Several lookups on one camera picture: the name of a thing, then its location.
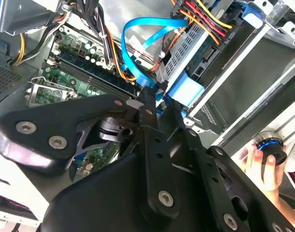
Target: black metal bracket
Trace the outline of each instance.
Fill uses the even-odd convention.
[[[100,95],[0,118],[0,158],[42,178],[61,175],[73,157],[107,141],[121,142],[120,159],[61,191],[41,231],[272,232],[275,223],[295,231],[223,150],[206,150],[185,128],[178,103],[157,121],[151,89],[131,103]],[[246,218],[233,202],[236,186]]]

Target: black knob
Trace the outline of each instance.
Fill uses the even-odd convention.
[[[281,136],[274,131],[265,131],[253,137],[252,143],[263,151],[262,164],[267,162],[269,155],[273,155],[276,165],[280,165],[287,159],[287,154],[282,150],[283,141]]]
[[[277,142],[266,144],[262,146],[260,150],[263,151],[262,164],[266,163],[269,155],[275,157],[276,165],[282,164],[287,159],[287,154],[282,150],[282,145]]]

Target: motherboard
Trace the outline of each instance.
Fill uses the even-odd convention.
[[[42,75],[30,83],[26,95],[29,107],[108,93],[126,101],[141,91],[136,83],[118,75],[113,62],[106,64],[100,43],[66,26],[54,38]],[[103,168],[118,154],[119,146],[117,142],[107,142],[76,156],[77,172],[85,176]]]

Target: metal bolt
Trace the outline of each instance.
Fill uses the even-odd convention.
[[[224,214],[224,220],[231,230],[236,231],[238,229],[238,224],[230,214]]]
[[[190,130],[189,132],[190,132],[190,134],[191,134],[192,136],[196,136],[196,135],[197,135],[193,130]]]
[[[49,138],[49,145],[54,149],[64,149],[67,144],[67,140],[62,136],[52,136]]]
[[[118,100],[115,100],[114,103],[115,103],[116,105],[120,105],[120,106],[123,105],[123,103],[122,103],[121,101],[118,101]]]
[[[166,206],[166,207],[172,207],[173,206],[174,200],[173,200],[172,195],[168,191],[165,191],[165,190],[159,191],[158,198],[159,198],[159,201],[164,206]]]
[[[37,126],[32,122],[22,121],[15,126],[16,130],[22,134],[32,134],[37,130]]]
[[[272,223],[272,227],[275,232],[282,232],[282,229],[275,222]]]
[[[219,148],[216,148],[216,152],[217,152],[219,155],[221,155],[221,156],[224,154],[223,151],[220,150]]]
[[[153,112],[152,111],[150,111],[149,109],[147,109],[147,110],[145,110],[147,113],[149,113],[150,115],[152,115],[153,114]]]

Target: hand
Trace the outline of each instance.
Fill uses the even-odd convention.
[[[258,150],[255,145],[249,145],[248,149],[244,148],[241,152],[248,153],[247,158],[239,163],[240,168],[254,182],[254,184],[269,198],[274,204],[278,203],[278,187],[282,182],[285,162],[275,167],[275,157],[268,156],[262,174],[263,152]]]

